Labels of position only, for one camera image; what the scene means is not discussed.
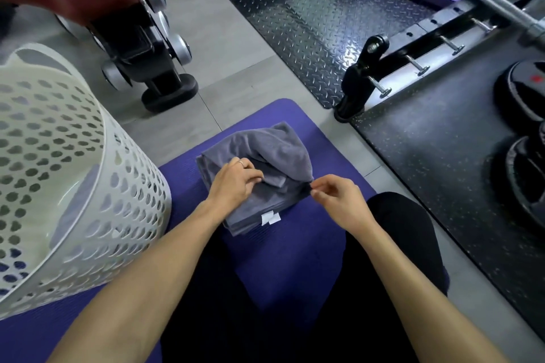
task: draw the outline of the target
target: black rubber mat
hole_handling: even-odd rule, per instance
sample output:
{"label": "black rubber mat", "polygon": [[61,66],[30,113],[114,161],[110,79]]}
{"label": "black rubber mat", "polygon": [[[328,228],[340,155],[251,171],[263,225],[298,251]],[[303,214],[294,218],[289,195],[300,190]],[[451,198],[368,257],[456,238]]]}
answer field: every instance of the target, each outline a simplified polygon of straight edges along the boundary
{"label": "black rubber mat", "polygon": [[503,195],[505,160],[495,164],[521,133],[500,115],[494,82],[514,62],[545,58],[513,33],[371,108],[353,126],[545,339],[545,239]]}
{"label": "black rubber mat", "polygon": [[325,108],[369,36],[394,35],[433,10],[410,0],[231,0]]}

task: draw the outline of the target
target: basket handle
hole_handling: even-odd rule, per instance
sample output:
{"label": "basket handle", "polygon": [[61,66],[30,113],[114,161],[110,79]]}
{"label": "basket handle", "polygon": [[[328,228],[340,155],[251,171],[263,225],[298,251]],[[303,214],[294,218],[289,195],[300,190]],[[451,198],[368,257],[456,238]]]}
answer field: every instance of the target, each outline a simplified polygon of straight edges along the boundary
{"label": "basket handle", "polygon": [[35,50],[36,52],[39,52],[41,54],[44,54],[45,56],[50,57],[55,62],[57,62],[57,63],[61,64],[62,66],[64,66],[64,68],[66,68],[66,70],[68,71],[68,73],[70,75],[72,75],[73,77],[78,79],[78,81],[83,86],[85,86],[85,88],[88,91],[91,91],[91,88],[89,88],[89,85],[85,81],[85,78],[83,77],[83,75],[81,73],[79,73],[79,71],[76,69],[76,67],[73,64],[71,64],[67,59],[64,58],[64,56],[62,56],[57,51],[55,51],[55,50],[53,50],[51,48],[48,48],[47,46],[42,45],[40,43],[27,43],[27,44],[24,44],[23,46],[17,48],[11,54],[11,56],[10,56],[8,62],[6,63],[6,65],[9,66],[9,65],[12,65],[12,64],[27,64],[26,62],[24,62],[17,55],[17,52],[19,52],[20,50]]}

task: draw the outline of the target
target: person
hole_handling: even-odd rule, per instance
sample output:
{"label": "person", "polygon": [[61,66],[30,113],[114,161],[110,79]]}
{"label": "person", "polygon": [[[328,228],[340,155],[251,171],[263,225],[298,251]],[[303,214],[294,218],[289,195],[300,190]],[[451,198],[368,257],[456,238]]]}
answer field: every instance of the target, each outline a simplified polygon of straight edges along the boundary
{"label": "person", "polygon": [[[246,158],[226,164],[194,212],[92,299],[48,362],[144,362],[160,339],[165,362],[291,360],[275,355],[225,247],[212,238],[262,178]],[[447,299],[423,208],[395,193],[366,203],[351,180],[335,175],[311,188],[347,231],[347,243],[340,275],[296,360],[507,361]]]}

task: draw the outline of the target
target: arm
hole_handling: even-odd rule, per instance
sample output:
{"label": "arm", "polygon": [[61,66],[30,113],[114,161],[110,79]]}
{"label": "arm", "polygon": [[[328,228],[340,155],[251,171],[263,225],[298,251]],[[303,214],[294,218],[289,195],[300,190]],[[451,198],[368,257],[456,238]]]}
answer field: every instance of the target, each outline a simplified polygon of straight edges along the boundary
{"label": "arm", "polygon": [[380,227],[357,185],[328,175],[311,186],[312,197],[367,252],[422,363],[507,361]]}
{"label": "arm", "polygon": [[246,158],[226,164],[192,215],[134,260],[74,320],[49,363],[143,362],[184,294],[208,240],[263,173]]}

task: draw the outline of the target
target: forearm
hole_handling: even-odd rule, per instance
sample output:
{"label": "forearm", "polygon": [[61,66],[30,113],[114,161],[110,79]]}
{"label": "forearm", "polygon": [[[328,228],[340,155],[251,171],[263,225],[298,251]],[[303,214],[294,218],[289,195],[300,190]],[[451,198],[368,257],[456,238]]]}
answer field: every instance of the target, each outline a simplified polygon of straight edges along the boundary
{"label": "forearm", "polygon": [[506,361],[378,224],[355,237],[373,263],[422,363]]}
{"label": "forearm", "polygon": [[48,362],[145,361],[221,220],[201,204],[93,298]]}

